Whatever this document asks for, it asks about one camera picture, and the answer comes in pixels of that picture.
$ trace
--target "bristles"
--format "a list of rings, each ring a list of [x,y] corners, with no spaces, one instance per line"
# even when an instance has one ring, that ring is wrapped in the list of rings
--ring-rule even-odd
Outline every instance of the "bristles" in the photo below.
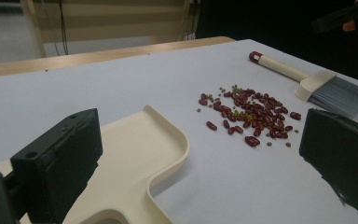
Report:
[[[351,119],[358,112],[358,86],[334,77],[315,91],[309,101]]]

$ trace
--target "red bean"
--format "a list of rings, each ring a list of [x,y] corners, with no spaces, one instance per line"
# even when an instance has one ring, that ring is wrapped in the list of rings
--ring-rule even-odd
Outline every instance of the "red bean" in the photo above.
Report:
[[[228,129],[228,134],[234,134],[234,132],[235,132],[235,128],[234,128],[234,127],[230,127],[230,128]]]
[[[257,147],[260,145],[260,141],[258,141],[258,139],[253,136],[246,136],[245,142],[251,147]]]
[[[272,112],[270,110],[265,110],[265,112],[270,117],[274,116],[274,114],[272,114]]]
[[[278,125],[272,126],[272,129],[275,130],[275,131],[278,131],[278,132],[284,131],[284,128],[281,127],[281,126],[278,126]]]
[[[223,118],[226,118],[226,117],[228,116],[227,113],[228,113],[228,112],[227,112],[226,110],[223,110],[223,111],[222,111],[222,117],[223,117]]]
[[[262,123],[258,123],[258,128],[263,131],[264,130],[264,124]]]
[[[213,124],[212,122],[210,122],[210,121],[207,121],[207,122],[206,122],[206,126],[208,126],[208,128],[210,128],[210,129],[212,129],[212,130],[214,130],[214,131],[217,130],[216,125],[214,125],[214,124]]]
[[[287,138],[288,137],[287,133],[275,133],[275,136],[277,136],[277,138]]]
[[[275,109],[275,106],[274,105],[266,105],[266,109],[267,110],[273,110]]]
[[[260,136],[261,134],[261,129],[260,128],[255,128],[255,131],[254,131],[254,136]]]
[[[267,126],[269,126],[269,127],[272,127],[272,126],[274,126],[275,125],[275,123],[274,123],[274,121],[268,121],[268,123],[267,123]]]
[[[273,98],[269,98],[268,99],[268,103],[275,106],[277,104],[277,100],[273,99]]]
[[[278,119],[277,124],[278,124],[278,126],[280,126],[282,128],[284,127],[284,123],[281,119]]]
[[[234,105],[235,105],[235,106],[241,106],[241,103],[240,103],[239,100],[234,100]]]
[[[236,125],[235,126],[235,131],[237,131],[237,133],[243,133],[243,128],[241,128],[240,126]]]
[[[290,132],[293,130],[293,126],[286,126],[286,127],[284,127],[284,130],[287,132]]]
[[[282,106],[281,109],[282,109],[283,114],[289,113],[289,111],[287,110],[286,107]]]
[[[252,128],[257,128],[258,127],[258,122],[257,122],[257,120],[253,120],[252,121]]]
[[[263,110],[264,109],[264,107],[262,105],[260,105],[260,104],[254,104],[254,107],[256,109],[258,109],[258,110]]]
[[[227,129],[229,129],[229,123],[226,119],[223,120],[223,126],[225,126],[225,128],[227,128]]]
[[[250,120],[246,120],[244,123],[243,123],[243,125],[242,125],[242,127],[243,128],[249,128],[250,126],[251,126],[251,121]]]
[[[226,110],[227,112],[231,111],[231,108],[226,105],[222,105],[222,108],[223,108],[223,110]]]
[[[279,108],[275,108],[274,112],[277,113],[277,114],[281,114],[283,111],[282,111],[282,108],[279,107]]]
[[[252,107],[253,107],[252,105],[247,104],[247,105],[245,105],[245,106],[243,107],[243,109],[249,110],[249,109],[251,109]]]
[[[269,130],[269,136],[270,136],[271,138],[276,138],[277,136],[276,136],[275,130],[270,129],[270,130]]]
[[[216,102],[213,103],[213,106],[218,106],[218,105],[221,105],[221,104],[222,104],[222,102],[216,101]]]
[[[282,114],[277,114],[277,119],[285,120],[284,116]]]
[[[246,121],[246,117],[237,117],[238,121]]]
[[[224,97],[231,97],[232,93],[228,91],[228,92],[223,93],[223,96]]]
[[[223,107],[220,106],[220,105],[214,105],[214,106],[213,106],[213,109],[216,110],[216,111],[219,111],[219,112],[222,112],[222,111],[223,111]]]
[[[199,103],[200,103],[200,105],[207,105],[207,104],[208,104],[208,101],[207,101],[207,100],[199,99]]]
[[[228,119],[231,120],[232,122],[237,121],[237,119],[233,115],[228,116]]]
[[[290,113],[290,118],[296,119],[296,120],[301,120],[301,115],[298,114],[297,112],[292,112],[292,113]]]

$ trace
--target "bean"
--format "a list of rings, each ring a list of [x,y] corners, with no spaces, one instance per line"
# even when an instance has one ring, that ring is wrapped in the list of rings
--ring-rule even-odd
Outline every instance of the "bean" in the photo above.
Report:
[[[207,101],[207,100],[199,99],[199,103],[200,103],[200,105],[207,105],[207,104],[208,104],[208,101]]]
[[[227,118],[228,118],[229,120],[231,120],[232,122],[237,121],[237,119],[236,119],[233,115],[228,116]]]
[[[290,132],[290,131],[292,131],[293,130],[293,126],[286,126],[286,127],[284,127],[284,130],[285,131],[287,131],[287,132]]]
[[[282,128],[284,127],[284,123],[281,119],[278,119],[277,124],[278,124],[278,126],[280,126]]]
[[[272,127],[274,125],[275,125],[275,123],[272,120],[267,122],[267,126],[269,126],[269,127]]]
[[[279,108],[275,108],[274,112],[277,113],[277,114],[281,114],[283,111],[282,111],[282,108],[279,107]]]
[[[273,129],[269,130],[269,136],[271,138],[276,138],[277,136],[276,136],[275,130],[273,130]]]
[[[287,110],[286,107],[282,106],[281,109],[282,109],[283,114],[289,113],[289,111]]]
[[[261,129],[260,128],[255,128],[255,131],[254,131],[254,136],[260,136],[261,134]]]
[[[278,125],[272,126],[272,129],[275,130],[275,131],[279,131],[279,132],[283,132],[283,131],[284,131],[284,128],[281,127],[281,126],[278,126]]]
[[[254,107],[255,108],[257,108],[258,110],[263,110],[264,109],[264,107],[262,106],[262,105],[260,105],[260,104],[254,104]]]
[[[223,126],[225,126],[225,128],[227,128],[227,129],[229,129],[229,123],[226,119],[223,120]]]
[[[255,114],[257,114],[258,117],[263,116],[263,111],[261,109],[255,110]]]
[[[246,136],[245,142],[251,147],[257,147],[260,145],[260,141],[258,141],[258,139],[253,136]]]
[[[243,125],[242,125],[242,127],[243,128],[249,128],[250,126],[251,126],[251,121],[250,120],[246,120],[244,123],[243,123]]]
[[[262,123],[258,123],[258,128],[263,131],[264,130],[264,124]]]
[[[234,127],[230,127],[230,128],[228,129],[228,134],[232,135],[232,134],[234,134],[234,132],[235,132],[235,128],[234,128]]]
[[[234,128],[237,133],[243,133],[243,128],[241,128],[240,126],[236,125]]]
[[[257,122],[257,120],[253,120],[252,121],[252,128],[257,128],[258,127],[258,122]]]
[[[297,112],[291,112],[290,113],[290,118],[296,119],[296,120],[301,120],[301,115],[298,114]]]
[[[258,116],[254,116],[254,119],[257,120],[257,121],[263,121],[264,120],[263,117],[258,117]]]
[[[251,91],[244,91],[243,95],[245,95],[246,97],[250,97],[251,95],[253,95],[253,93]]]
[[[277,136],[277,138],[287,138],[287,133],[275,133],[275,136]]]
[[[241,103],[240,103],[239,100],[234,100],[234,105],[236,105],[236,106],[241,106]]]
[[[246,117],[237,117],[237,121],[246,121]]]
[[[265,110],[266,114],[270,117],[274,116],[270,110]]]
[[[208,126],[208,128],[210,128],[211,130],[214,130],[214,131],[217,130],[216,125],[214,125],[214,124],[213,124],[212,122],[210,122],[210,121],[207,121],[207,122],[206,122],[206,126]]]
[[[218,106],[218,105],[221,105],[221,104],[222,104],[222,102],[216,101],[216,102],[213,103],[213,106]]]
[[[277,100],[275,100],[273,98],[269,98],[268,103],[275,106],[277,104]]]
[[[226,110],[223,110],[223,111],[222,111],[222,117],[223,117],[223,118],[226,118],[226,117],[227,117],[227,111],[226,111]]]
[[[221,105],[214,105],[213,109],[216,110],[216,111],[219,111],[219,112],[223,111],[223,107]]]
[[[231,111],[231,108],[226,106],[226,105],[222,105],[222,108],[223,110],[226,110],[226,111]]]
[[[284,116],[282,114],[277,114],[277,119],[285,120]]]
[[[273,109],[275,109],[275,106],[274,105],[266,105],[266,109],[273,110]]]
[[[224,97],[231,97],[232,93],[230,91],[223,93]]]

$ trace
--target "brush handle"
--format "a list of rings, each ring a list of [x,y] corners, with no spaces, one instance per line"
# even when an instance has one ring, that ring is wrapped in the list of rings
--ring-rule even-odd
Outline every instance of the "brush handle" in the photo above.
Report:
[[[290,77],[291,79],[294,79],[298,82],[310,76],[304,72],[295,69],[294,67],[275,61],[270,57],[263,55],[257,51],[251,52],[249,54],[249,59],[253,63],[263,65],[275,72],[281,73],[282,75]]]

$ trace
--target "pile of beans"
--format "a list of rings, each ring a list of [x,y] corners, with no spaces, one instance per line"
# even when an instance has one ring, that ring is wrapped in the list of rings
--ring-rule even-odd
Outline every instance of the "pile of beans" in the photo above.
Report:
[[[245,136],[245,142],[256,147],[260,145],[258,136],[268,130],[267,136],[271,138],[288,138],[288,133],[293,130],[293,126],[285,126],[285,115],[290,118],[301,120],[301,115],[297,112],[290,112],[288,109],[274,97],[270,97],[267,93],[255,92],[254,90],[243,90],[236,85],[231,91],[220,88],[222,93],[219,94],[225,98],[231,99],[234,107],[223,105],[220,98],[213,98],[211,94],[203,93],[200,96],[200,105],[208,106],[219,112],[223,118],[223,127],[227,129],[228,134],[243,133],[243,128],[252,127],[253,136]],[[210,121],[206,125],[216,131],[217,126]]]

